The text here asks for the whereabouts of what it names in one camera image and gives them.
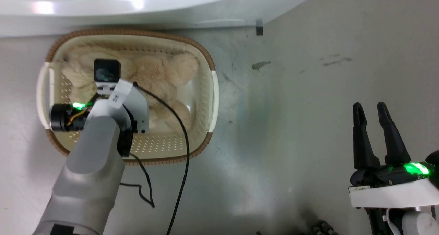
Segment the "black cable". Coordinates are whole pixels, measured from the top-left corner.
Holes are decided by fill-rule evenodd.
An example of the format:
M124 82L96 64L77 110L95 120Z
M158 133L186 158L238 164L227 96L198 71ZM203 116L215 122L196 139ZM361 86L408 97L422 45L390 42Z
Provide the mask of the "black cable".
M183 134L185 135L185 140L186 140L186 167L185 167L185 174L183 175L183 180L181 182L181 187L180 187L180 192L178 193L178 197L177 197L177 202L175 203L175 208L174 208L174 212L172 214L172 218L171 218L171 222L169 223L169 227L168 227L168 232L166 232L166 235L169 235L171 233L171 229L172 229L172 225L174 224L174 219L175 216L177 214L177 209L178 209L178 205L180 204L180 199L181 199L181 195L183 193L183 188L185 188L185 182L186 182L186 177L188 176L188 169L189 169L189 158L190 158L190 153L191 151L189 150L189 138L188 138L188 132L186 132L185 129L185 125L183 124L182 120L180 119L180 117L177 115L177 113L175 112L174 109L172 109L172 107L170 107L166 102L164 102L163 100L161 100L159 97L157 97L155 94L151 93L150 91L142 88L141 86L138 86L137 82L134 82L134 87L140 89L141 91L149 94L150 96L154 97L154 99L158 100L162 105L166 106L166 108L168 108L173 114L174 116L177 118L178 122L180 123L182 129L183 129Z
M436 220L436 208L435 206L431 206L431 216Z
M142 162L140 161L140 159L134 155L134 154L130 154L132 157L134 157L137 162L139 163L139 166L142 168L142 171L144 172L145 176L146 176L146 180L148 181L148 186L149 186L149 199L146 199L146 197L142 194L142 186L141 185L137 185L137 184L126 184L126 183L120 183L120 185L123 186L128 186L128 187L138 187L139 188L139 196L141 199L143 199L144 201L146 201L149 205L151 205L152 208L155 208L155 204L154 204L154 200L152 199L152 186L151 186L151 180L149 179L149 174L146 171L145 167L143 166Z

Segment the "yellow wire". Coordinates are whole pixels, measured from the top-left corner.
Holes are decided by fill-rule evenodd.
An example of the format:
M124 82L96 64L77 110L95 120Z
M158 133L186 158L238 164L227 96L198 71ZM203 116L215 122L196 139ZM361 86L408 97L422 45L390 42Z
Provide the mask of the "yellow wire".
M81 115L84 114L87 110L88 110L88 108L85 108L85 109L82 110L80 113L76 113L75 115L73 115L73 116L70 118L70 121L66 124L66 126L69 126L70 124L72 124L72 122L73 122L73 120L74 120L75 118L77 118L78 116L81 116Z

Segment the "beige basket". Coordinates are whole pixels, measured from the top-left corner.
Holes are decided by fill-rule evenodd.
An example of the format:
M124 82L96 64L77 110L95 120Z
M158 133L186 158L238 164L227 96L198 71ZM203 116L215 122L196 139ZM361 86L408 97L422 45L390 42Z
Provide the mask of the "beige basket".
M41 68L36 105L41 123L46 129L50 142L67 155L75 145L80 132L53 132L50 130L45 93L49 79L50 106L55 103L69 103L70 81L61 73L66 53L77 46L103 46L119 51L126 57L142 54L174 55L190 52L200 63L196 77L191 81L195 107L194 122L188 131L191 158L200 154L212 137L218 117L218 78L215 65L204 47L197 42L177 35L141 30L81 30L75 31L56 41ZM182 134L146 133L135 134L131 152L144 165L176 163L186 160L185 139ZM136 165L134 158L126 158L127 165Z

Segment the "teddy bear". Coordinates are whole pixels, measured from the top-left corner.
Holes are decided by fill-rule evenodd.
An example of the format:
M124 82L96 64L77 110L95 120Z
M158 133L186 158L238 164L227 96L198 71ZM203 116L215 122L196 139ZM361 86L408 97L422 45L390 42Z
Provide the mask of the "teddy bear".
M134 60L117 51L100 46L80 46L68 52L64 58L63 75L72 83L70 102L87 103L96 93L93 80L94 60L114 59L121 63L121 78L137 82L170 105L188 130L192 126L192 115L188 108L177 100L177 90L186 85L197 73L199 63L190 53L172 57L144 55ZM174 114L158 100L142 93L149 103L150 129L164 121L174 132L181 133L181 126Z

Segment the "white basket handle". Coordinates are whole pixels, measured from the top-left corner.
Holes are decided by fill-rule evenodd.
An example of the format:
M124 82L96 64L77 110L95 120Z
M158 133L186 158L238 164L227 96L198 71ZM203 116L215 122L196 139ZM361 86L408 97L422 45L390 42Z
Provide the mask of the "white basket handle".
M36 82L36 110L39 120L46 130L50 130L49 116L46 110L46 82L49 75L50 83L50 106L54 103L54 80L55 76L53 69L50 67L50 63L46 62L39 71L38 79Z
M212 120L210 121L209 132L213 132L216 126L216 121L218 119L218 109L220 108L220 86L218 85L218 76L216 75L216 71L212 72L212 82L213 82L213 112L212 112Z

